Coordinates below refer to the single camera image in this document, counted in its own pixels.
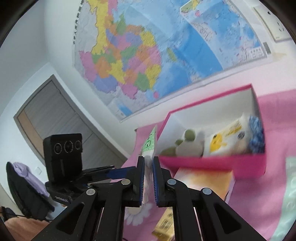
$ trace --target pink box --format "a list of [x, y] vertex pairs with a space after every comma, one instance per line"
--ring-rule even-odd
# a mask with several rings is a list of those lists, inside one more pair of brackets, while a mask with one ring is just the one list
[[[233, 89], [169, 112], [158, 131], [156, 155], [175, 145], [186, 129], [194, 128], [214, 133], [242, 114], [260, 117], [257, 97], [252, 85]], [[256, 178], [265, 173], [266, 154], [244, 154], [211, 157], [159, 156], [168, 168], [233, 170], [236, 179]]]

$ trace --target purple garment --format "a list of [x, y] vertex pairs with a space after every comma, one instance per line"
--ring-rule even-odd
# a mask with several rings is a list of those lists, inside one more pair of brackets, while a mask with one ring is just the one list
[[49, 197], [49, 193], [47, 192], [45, 185], [35, 177], [29, 170], [29, 167], [25, 164], [15, 162], [13, 163], [13, 168], [15, 172], [20, 176], [27, 180], [27, 182], [40, 194]]

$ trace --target white flower print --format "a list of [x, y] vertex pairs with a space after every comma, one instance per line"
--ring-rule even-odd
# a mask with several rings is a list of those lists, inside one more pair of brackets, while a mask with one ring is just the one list
[[124, 216], [126, 224], [132, 224], [133, 226], [140, 225], [143, 223], [144, 218], [149, 217], [151, 208], [151, 203], [142, 204], [140, 207], [127, 207]]

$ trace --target blue yarn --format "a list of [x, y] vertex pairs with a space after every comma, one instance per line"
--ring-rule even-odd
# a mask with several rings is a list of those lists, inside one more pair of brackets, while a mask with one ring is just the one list
[[265, 140], [261, 120], [256, 116], [250, 116], [249, 127], [252, 132], [252, 138], [249, 142], [249, 149], [252, 153], [264, 153]]

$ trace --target light switch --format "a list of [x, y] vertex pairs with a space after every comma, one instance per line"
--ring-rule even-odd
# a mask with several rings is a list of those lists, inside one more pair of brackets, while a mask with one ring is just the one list
[[254, 9], [265, 23], [275, 42], [292, 39], [278, 17], [270, 12], [267, 7], [261, 4], [260, 6], [254, 7]]
[[35, 172], [36, 172], [38, 175], [40, 175], [42, 171], [41, 171], [41, 169], [40, 169], [39, 167], [36, 167], [36, 168], [35, 168]]

